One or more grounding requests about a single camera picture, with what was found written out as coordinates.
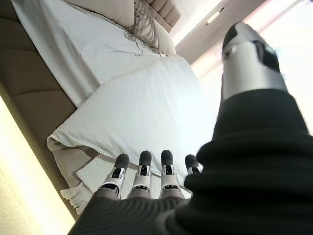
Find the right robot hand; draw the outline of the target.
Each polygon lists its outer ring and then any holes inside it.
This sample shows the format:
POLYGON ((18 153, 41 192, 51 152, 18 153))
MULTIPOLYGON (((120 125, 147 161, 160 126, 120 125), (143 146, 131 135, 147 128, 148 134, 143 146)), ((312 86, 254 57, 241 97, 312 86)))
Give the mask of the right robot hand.
POLYGON ((184 185, 162 199, 138 188, 116 200, 101 187, 72 235, 310 235, 313 232, 313 138, 289 94, 275 51, 249 25, 227 32, 219 113, 212 140, 184 185))

